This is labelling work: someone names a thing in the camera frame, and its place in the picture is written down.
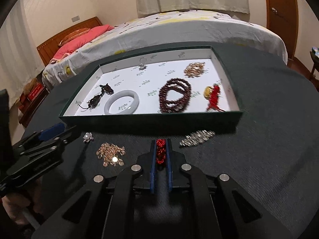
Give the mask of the person's left hand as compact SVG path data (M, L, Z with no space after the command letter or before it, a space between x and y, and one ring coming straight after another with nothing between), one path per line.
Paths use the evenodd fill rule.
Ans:
M32 205L33 211L41 214L40 203L41 181L37 179L28 183L20 193L8 194L2 198L2 204L8 216L18 225L27 225L29 221L22 213L23 209Z

